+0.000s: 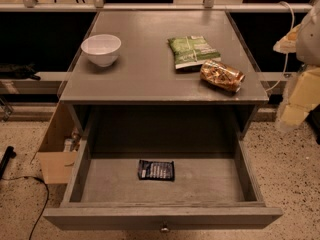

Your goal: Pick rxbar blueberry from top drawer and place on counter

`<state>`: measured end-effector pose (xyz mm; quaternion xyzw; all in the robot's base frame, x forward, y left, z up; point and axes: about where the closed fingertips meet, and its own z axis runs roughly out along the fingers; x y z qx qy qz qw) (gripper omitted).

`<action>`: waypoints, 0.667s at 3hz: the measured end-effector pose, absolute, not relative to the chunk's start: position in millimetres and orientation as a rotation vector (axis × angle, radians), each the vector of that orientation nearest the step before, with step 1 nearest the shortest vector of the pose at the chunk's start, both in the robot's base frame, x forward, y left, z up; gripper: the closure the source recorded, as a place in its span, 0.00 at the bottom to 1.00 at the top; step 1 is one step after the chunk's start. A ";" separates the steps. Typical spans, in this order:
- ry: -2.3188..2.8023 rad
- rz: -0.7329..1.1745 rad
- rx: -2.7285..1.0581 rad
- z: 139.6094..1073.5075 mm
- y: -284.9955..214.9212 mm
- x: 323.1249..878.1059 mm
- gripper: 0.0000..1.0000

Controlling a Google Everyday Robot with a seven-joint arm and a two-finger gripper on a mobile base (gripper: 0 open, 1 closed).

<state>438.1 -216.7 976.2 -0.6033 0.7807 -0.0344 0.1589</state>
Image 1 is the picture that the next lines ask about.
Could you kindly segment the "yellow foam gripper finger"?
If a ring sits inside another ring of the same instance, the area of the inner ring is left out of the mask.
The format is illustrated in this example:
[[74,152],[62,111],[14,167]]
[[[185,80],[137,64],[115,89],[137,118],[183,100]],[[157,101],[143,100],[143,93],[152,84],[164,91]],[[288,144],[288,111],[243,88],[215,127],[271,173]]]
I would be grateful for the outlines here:
[[286,84],[279,105],[279,127],[297,128],[320,104],[320,68],[307,67]]
[[273,46],[273,50],[282,54],[289,54],[296,52],[296,40],[298,31],[300,29],[300,24],[293,27],[285,36],[283,36],[279,41]]

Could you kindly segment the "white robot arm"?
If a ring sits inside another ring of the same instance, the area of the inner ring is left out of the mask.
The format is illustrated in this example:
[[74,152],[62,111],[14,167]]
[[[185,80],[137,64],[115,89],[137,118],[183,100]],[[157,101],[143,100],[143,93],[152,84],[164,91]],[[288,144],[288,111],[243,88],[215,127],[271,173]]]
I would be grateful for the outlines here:
[[316,4],[273,46],[273,50],[295,53],[304,69],[285,86],[283,101],[277,111],[277,128],[290,131],[297,128],[309,113],[320,105],[320,7]]

